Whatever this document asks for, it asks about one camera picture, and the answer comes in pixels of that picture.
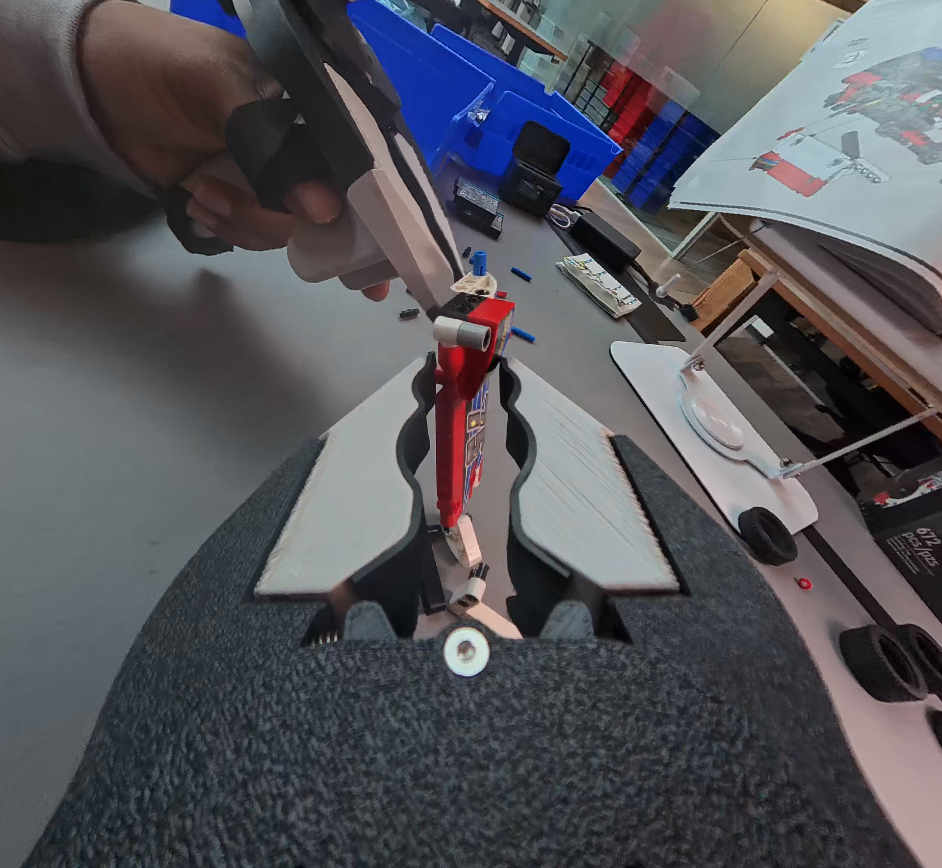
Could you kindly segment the person's left forearm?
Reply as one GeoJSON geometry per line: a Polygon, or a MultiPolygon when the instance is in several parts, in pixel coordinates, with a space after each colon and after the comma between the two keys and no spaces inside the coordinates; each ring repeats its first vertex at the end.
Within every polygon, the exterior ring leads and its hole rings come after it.
{"type": "Polygon", "coordinates": [[[94,121],[79,68],[91,11],[135,0],[1,0],[1,161],[88,168],[150,194],[94,121]]]}

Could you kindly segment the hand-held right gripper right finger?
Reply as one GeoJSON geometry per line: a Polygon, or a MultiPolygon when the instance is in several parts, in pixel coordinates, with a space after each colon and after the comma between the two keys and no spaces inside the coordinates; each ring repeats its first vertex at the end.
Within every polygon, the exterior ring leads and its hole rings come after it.
{"type": "Polygon", "coordinates": [[[500,402],[518,469],[509,541],[607,594],[679,593],[614,432],[515,357],[501,360],[500,402]]]}

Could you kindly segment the stack of red and blue bins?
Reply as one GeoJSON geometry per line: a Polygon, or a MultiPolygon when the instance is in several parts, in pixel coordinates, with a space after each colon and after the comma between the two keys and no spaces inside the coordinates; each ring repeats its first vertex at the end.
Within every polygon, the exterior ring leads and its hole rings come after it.
{"type": "Polygon", "coordinates": [[[638,210],[665,209],[680,177],[720,134],[630,69],[586,70],[567,96],[618,146],[604,170],[614,192],[638,210]]]}

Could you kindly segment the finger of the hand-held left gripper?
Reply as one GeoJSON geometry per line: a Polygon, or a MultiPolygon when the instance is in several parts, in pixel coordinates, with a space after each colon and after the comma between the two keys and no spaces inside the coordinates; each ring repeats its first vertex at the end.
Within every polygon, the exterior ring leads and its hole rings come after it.
{"type": "MultiPolygon", "coordinates": [[[[366,148],[372,157],[372,162],[366,172],[370,171],[374,167],[374,163],[376,161],[375,153],[378,146],[412,146],[417,154],[419,154],[425,162],[425,159],[418,149],[415,148],[410,137],[407,136],[406,133],[400,132],[394,122],[382,123],[379,121],[374,112],[367,107],[366,102],[356,94],[352,86],[347,84],[347,82],[336,71],[333,69],[328,69],[328,74],[332,82],[335,84],[338,94],[340,95],[345,107],[347,108],[347,111],[352,118],[353,123],[355,124],[360,136],[363,139],[363,142],[366,145],[366,148]]],[[[362,176],[357,178],[351,185],[353,185],[362,176]]],[[[357,244],[361,248],[361,250],[357,252],[357,257],[363,259],[366,256],[366,245],[371,245],[379,251],[379,256],[381,258],[387,260],[384,257],[382,250],[380,250],[379,246],[376,244],[371,234],[366,230],[360,219],[352,213],[348,202],[347,211],[349,213],[349,219],[354,232],[353,235],[356,238],[357,244]]]]}
{"type": "Polygon", "coordinates": [[[444,206],[412,146],[378,146],[375,155],[347,202],[420,307],[436,315],[463,275],[444,206]]]}

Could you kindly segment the white book stand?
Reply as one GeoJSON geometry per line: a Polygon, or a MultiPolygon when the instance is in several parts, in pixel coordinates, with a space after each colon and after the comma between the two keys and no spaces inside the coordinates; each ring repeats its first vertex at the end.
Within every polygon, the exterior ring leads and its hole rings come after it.
{"type": "Polygon", "coordinates": [[[838,257],[832,239],[793,226],[754,220],[746,245],[766,268],[759,283],[691,352],[658,344],[616,342],[610,356],[645,408],[688,466],[725,521],[745,524],[744,513],[766,509],[796,534],[818,520],[818,508],[799,479],[810,471],[888,440],[908,427],[940,418],[940,332],[919,319],[916,296],[940,304],[940,280],[922,267],[904,266],[895,277],[868,278],[863,265],[838,257]],[[881,386],[900,393],[908,409],[901,422],[877,430],[829,455],[788,460],[759,435],[707,370],[707,354],[762,297],[783,284],[807,297],[830,320],[843,345],[860,351],[854,361],[881,386]]]}

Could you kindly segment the wooden office desk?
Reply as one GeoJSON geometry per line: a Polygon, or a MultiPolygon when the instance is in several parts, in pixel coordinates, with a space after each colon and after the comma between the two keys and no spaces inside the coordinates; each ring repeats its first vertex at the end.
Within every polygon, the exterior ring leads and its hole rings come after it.
{"type": "Polygon", "coordinates": [[[533,27],[527,25],[499,0],[409,0],[430,13],[435,25],[442,25],[455,34],[470,38],[477,21],[489,20],[507,30],[512,38],[512,49],[506,60],[517,66],[524,51],[549,56],[554,63],[563,63],[567,54],[560,50],[550,39],[544,37],[533,27]]]}

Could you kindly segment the toy set box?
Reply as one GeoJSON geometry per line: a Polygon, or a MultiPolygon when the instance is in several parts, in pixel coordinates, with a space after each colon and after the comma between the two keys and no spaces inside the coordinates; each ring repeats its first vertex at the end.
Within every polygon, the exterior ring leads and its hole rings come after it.
{"type": "Polygon", "coordinates": [[[941,618],[941,471],[910,473],[859,503],[888,560],[941,618]]]}

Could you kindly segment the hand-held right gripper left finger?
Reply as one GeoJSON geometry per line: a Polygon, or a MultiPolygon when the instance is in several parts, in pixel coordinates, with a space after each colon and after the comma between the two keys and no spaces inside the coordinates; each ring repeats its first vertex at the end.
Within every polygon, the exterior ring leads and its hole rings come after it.
{"type": "Polygon", "coordinates": [[[418,538],[417,472],[430,452],[436,356],[419,357],[319,439],[312,468],[266,556],[258,599],[365,590],[418,538]]]}

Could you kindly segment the black open case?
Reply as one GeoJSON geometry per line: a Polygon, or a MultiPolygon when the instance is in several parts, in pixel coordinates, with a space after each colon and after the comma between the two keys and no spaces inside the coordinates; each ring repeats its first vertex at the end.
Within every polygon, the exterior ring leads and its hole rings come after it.
{"type": "Polygon", "coordinates": [[[498,198],[525,214],[545,219],[561,193],[559,170],[570,151],[571,143],[557,132],[538,121],[525,122],[498,182],[498,198]]]}

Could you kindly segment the black power adapter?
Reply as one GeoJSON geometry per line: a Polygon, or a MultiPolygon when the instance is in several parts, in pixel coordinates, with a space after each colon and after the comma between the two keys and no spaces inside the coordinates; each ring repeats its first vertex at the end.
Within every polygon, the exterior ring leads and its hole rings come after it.
{"type": "Polygon", "coordinates": [[[615,272],[622,272],[636,264],[641,249],[625,237],[615,226],[594,212],[581,212],[569,230],[573,239],[596,262],[615,272]]]}

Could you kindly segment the red and white toy panel assembly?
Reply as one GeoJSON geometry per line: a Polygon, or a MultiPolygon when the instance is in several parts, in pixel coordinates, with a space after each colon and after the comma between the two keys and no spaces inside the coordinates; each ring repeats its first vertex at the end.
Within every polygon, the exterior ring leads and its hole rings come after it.
{"type": "Polygon", "coordinates": [[[480,605],[489,567],[483,562],[468,503],[483,474],[490,378],[512,337],[514,303],[489,273],[487,254],[470,256],[470,272],[433,322],[435,473],[440,530],[453,556],[469,568],[468,583],[449,598],[464,615],[480,605]]]}

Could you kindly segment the scatter of toy pins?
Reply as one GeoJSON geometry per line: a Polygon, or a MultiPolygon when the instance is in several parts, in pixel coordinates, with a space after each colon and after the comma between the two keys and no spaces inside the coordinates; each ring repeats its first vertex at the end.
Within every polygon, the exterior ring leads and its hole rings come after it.
{"type": "MultiPolygon", "coordinates": [[[[471,247],[467,247],[464,251],[464,259],[466,261],[465,265],[468,267],[467,273],[464,277],[467,280],[467,283],[462,285],[459,292],[465,292],[469,294],[476,295],[478,297],[491,297],[498,301],[510,301],[511,292],[502,288],[501,284],[497,282],[497,279],[491,277],[490,280],[487,279],[484,275],[479,275],[479,268],[482,270],[487,262],[487,255],[485,250],[472,250],[471,247]],[[479,285],[474,285],[473,289],[471,288],[472,281],[479,283],[479,285]]],[[[510,270],[510,275],[517,278],[520,282],[524,284],[533,283],[533,274],[531,270],[524,269],[518,266],[512,266],[510,270]]],[[[418,306],[410,306],[408,308],[398,309],[396,311],[396,319],[399,322],[412,322],[418,320],[418,317],[421,314],[421,310],[418,306]]],[[[512,327],[509,335],[512,337],[527,342],[529,344],[535,344],[536,337],[520,328],[519,326],[512,327]]]]}

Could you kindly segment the open instruction book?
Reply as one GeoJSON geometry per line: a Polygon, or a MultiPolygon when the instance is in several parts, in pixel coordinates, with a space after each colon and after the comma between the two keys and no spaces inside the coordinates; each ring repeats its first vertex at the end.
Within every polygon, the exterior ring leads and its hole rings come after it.
{"type": "Polygon", "coordinates": [[[675,210],[787,225],[941,329],[941,0],[869,0],[677,180],[675,210]]]}

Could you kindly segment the folded sticker sheet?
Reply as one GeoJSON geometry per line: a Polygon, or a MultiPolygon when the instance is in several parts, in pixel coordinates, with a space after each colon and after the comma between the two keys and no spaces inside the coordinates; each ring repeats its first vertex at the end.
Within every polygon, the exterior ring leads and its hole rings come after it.
{"type": "Polygon", "coordinates": [[[616,320],[642,308],[642,300],[608,273],[589,253],[563,257],[556,262],[556,267],[597,306],[616,320]]]}

